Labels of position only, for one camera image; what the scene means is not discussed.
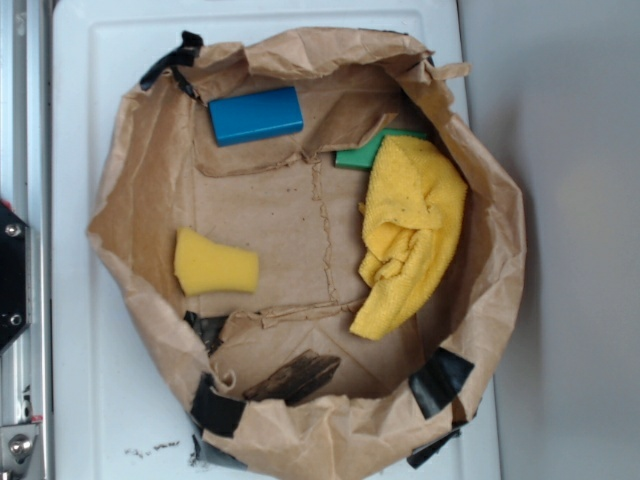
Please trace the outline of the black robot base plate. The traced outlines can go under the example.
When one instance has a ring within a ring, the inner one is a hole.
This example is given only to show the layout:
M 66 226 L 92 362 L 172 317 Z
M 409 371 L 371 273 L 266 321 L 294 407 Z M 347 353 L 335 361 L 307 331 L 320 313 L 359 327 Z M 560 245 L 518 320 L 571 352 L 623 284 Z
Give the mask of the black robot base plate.
M 1 200 L 1 354 L 28 326 L 29 226 Z

